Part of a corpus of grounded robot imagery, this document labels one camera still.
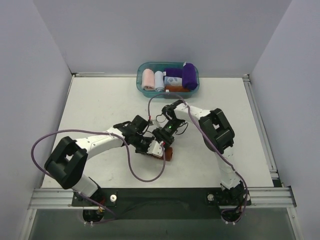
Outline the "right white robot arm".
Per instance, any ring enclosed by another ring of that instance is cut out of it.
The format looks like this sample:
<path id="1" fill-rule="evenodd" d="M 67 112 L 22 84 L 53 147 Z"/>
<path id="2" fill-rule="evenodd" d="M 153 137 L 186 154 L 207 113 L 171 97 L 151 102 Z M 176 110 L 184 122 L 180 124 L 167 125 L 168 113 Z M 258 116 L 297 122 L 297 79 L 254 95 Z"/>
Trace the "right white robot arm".
<path id="1" fill-rule="evenodd" d="M 205 110 L 177 100 L 161 110 L 167 123 L 152 131 L 158 141 L 169 147 L 173 135 L 184 124 L 193 123 L 200 131 L 206 147 L 215 153 L 220 171 L 221 193 L 215 197 L 220 204 L 238 205 L 249 200 L 249 191 L 243 177 L 233 165 L 235 132 L 223 111 L 219 108 Z"/>

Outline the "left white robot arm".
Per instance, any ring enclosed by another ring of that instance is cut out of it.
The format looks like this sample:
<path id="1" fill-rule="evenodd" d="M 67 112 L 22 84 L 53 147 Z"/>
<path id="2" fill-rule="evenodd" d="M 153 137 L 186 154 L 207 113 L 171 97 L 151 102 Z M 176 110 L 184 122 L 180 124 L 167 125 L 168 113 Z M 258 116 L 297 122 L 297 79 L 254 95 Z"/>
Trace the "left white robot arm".
<path id="1" fill-rule="evenodd" d="M 44 168 L 63 189 L 80 192 L 88 205 L 95 206 L 105 197 L 99 185 L 83 174 L 87 160 L 125 145 L 132 145 L 136 153 L 161 158 L 161 145 L 154 137 L 143 136 L 148 125 L 148 121 L 136 115 L 132 121 L 115 124 L 103 134 L 79 139 L 66 136 L 52 151 Z"/>

